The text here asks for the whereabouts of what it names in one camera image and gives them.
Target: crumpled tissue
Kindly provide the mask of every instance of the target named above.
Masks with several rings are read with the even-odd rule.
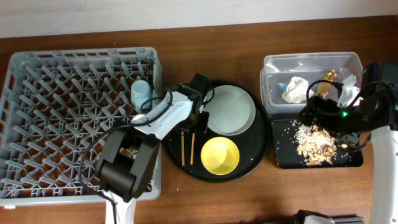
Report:
[[[308,81],[304,78],[293,77],[282,94],[282,99],[288,103],[301,103],[306,100],[305,94],[308,89]],[[313,96],[314,91],[310,90],[310,97]]]

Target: chopstick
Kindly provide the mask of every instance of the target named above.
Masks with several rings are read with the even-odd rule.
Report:
[[[184,132],[181,132],[181,160],[182,166],[185,166],[185,154],[184,154]]]
[[[192,133],[192,145],[191,145],[191,165],[193,165],[193,146],[195,145],[195,133]]]

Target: wooden table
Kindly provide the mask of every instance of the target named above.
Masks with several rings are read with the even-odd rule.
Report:
[[[163,66],[163,87],[201,72],[237,82],[260,98],[266,55],[352,51],[363,65],[398,62],[397,40],[396,16],[0,39],[0,72],[4,79],[9,57],[18,51],[151,46]],[[273,151],[271,146],[252,173],[225,184],[193,179],[163,153],[162,193],[137,203],[135,222],[252,223],[290,217],[299,209],[369,220],[371,146],[363,151],[362,167],[347,169],[282,170]],[[104,223],[105,204],[2,208],[0,217],[1,223]]]

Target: dish rack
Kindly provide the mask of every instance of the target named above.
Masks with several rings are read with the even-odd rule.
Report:
[[[15,53],[0,98],[0,205],[104,202],[79,184],[80,156],[115,121],[138,114],[130,101],[135,80],[162,95],[161,74],[150,47]],[[82,170],[83,181],[99,192],[94,168],[103,145],[92,148]],[[161,151],[139,200],[160,195],[160,170]]]

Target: black plate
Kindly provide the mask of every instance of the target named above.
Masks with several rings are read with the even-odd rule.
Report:
[[[271,126],[268,120],[267,112],[262,106],[261,102],[248,91],[245,87],[242,87],[236,83],[223,81],[223,80],[213,80],[214,87],[221,85],[233,85],[242,88],[244,91],[248,92],[254,101],[256,106],[256,117],[252,125],[243,133],[235,136],[223,136],[214,133],[209,128],[206,133],[196,133],[195,134],[195,146],[193,153],[193,165],[190,165],[191,158],[191,143],[192,143],[192,133],[186,133],[184,137],[185,145],[185,166],[182,166],[181,160],[181,135],[177,131],[171,131],[165,138],[165,149],[169,157],[174,161],[175,165],[180,168],[184,173],[206,182],[220,183],[228,182],[241,178],[248,173],[250,173],[257,165],[263,160],[268,151],[269,138],[271,134]],[[229,174],[226,175],[215,175],[208,172],[200,159],[200,152],[203,145],[211,138],[214,137],[226,137],[232,140],[239,149],[239,164]]]
[[[312,167],[359,167],[363,164],[362,151],[347,153],[336,151],[332,157],[333,165],[322,162],[322,166],[305,165],[304,157],[297,154],[297,143],[294,138],[301,124],[292,125],[297,114],[274,114],[271,117],[272,135],[274,138],[276,164],[282,169],[300,169]]]

